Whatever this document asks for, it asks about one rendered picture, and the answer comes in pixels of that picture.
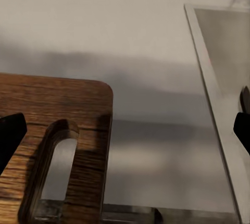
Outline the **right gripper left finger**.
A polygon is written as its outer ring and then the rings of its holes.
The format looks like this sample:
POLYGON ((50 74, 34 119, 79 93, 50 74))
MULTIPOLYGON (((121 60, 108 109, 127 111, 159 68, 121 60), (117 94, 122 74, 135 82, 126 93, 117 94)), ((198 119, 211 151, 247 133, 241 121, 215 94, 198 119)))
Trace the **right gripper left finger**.
POLYGON ((0 118, 0 175, 27 133, 23 113, 0 118))

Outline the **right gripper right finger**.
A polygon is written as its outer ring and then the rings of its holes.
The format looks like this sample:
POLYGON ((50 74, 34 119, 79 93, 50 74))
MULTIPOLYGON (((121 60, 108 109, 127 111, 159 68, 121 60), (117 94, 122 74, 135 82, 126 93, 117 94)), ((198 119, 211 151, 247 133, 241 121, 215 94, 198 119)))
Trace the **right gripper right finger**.
POLYGON ((237 113, 233 131, 250 154, 250 115, 237 113))

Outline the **cutting board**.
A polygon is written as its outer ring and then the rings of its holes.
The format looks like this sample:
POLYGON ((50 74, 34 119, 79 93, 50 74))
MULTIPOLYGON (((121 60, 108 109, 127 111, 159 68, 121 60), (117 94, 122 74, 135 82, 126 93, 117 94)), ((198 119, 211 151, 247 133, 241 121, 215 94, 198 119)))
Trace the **cutting board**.
POLYGON ((56 224, 101 224, 113 91, 96 80, 0 73, 0 118, 23 113, 27 133, 0 175, 0 224, 27 224, 51 138, 79 137, 56 224))

